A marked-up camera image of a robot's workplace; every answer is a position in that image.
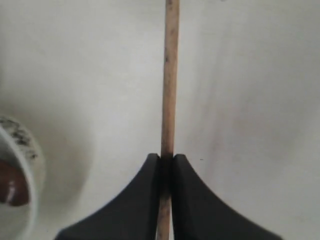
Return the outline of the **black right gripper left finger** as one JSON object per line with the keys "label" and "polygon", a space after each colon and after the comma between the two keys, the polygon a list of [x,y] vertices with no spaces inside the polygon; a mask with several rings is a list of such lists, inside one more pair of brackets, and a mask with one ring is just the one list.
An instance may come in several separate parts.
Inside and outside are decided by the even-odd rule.
{"label": "black right gripper left finger", "polygon": [[62,229],[57,240],[154,240],[160,199],[160,158],[147,155],[132,181],[104,207]]}

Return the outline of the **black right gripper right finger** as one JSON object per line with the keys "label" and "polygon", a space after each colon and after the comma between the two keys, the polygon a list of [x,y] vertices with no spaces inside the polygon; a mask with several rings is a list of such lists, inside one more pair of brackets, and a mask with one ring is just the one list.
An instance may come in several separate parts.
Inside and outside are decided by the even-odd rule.
{"label": "black right gripper right finger", "polygon": [[177,154],[172,161],[171,204],[176,240],[281,239],[224,203],[183,154]]}

